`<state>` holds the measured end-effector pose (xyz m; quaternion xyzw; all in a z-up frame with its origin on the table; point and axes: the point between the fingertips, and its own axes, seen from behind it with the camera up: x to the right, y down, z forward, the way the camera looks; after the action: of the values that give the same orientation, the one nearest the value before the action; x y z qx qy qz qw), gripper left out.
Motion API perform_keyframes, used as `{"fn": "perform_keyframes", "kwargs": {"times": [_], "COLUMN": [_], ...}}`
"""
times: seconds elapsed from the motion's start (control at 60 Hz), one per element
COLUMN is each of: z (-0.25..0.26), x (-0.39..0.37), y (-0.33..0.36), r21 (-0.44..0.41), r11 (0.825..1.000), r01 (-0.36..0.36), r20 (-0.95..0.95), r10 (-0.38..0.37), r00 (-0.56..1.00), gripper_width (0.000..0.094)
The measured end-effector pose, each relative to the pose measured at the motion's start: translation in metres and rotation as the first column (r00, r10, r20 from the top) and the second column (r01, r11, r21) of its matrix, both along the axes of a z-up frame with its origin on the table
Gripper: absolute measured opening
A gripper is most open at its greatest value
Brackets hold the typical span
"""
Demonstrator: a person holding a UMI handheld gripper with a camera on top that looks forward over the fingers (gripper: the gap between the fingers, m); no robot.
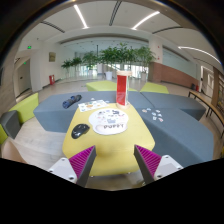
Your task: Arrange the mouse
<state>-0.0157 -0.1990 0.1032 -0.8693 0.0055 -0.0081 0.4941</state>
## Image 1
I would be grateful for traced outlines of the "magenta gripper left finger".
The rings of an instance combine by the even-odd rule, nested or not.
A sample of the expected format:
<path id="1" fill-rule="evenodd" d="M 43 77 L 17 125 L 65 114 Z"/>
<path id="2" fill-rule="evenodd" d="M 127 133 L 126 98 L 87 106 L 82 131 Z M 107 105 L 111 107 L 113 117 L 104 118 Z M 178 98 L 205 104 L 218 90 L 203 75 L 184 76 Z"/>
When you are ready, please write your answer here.
<path id="1" fill-rule="evenodd" d="M 77 176 L 77 185 L 81 187 L 86 186 L 95 158 L 96 148 L 91 146 L 69 159 L 70 165 Z"/>

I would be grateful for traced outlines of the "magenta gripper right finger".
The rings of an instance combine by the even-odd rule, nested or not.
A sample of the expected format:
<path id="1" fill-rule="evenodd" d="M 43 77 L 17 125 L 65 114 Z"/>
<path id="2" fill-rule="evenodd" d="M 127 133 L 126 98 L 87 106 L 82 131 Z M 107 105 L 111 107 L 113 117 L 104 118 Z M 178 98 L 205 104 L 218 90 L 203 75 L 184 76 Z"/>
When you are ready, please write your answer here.
<path id="1" fill-rule="evenodd" d="M 145 184 L 154 181 L 154 174 L 162 157 L 142 146 L 134 146 L 134 156 L 140 168 Z"/>

